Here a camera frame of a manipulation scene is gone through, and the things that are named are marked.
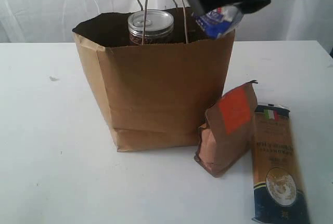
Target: folded paper bag top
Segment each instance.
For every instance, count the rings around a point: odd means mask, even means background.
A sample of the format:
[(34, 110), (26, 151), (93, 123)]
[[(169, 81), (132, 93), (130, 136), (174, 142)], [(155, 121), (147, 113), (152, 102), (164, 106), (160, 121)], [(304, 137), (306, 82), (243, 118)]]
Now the folded paper bag top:
[(195, 160), (214, 177), (225, 173), (250, 147), (258, 104), (253, 83), (257, 81), (229, 91), (206, 110)]

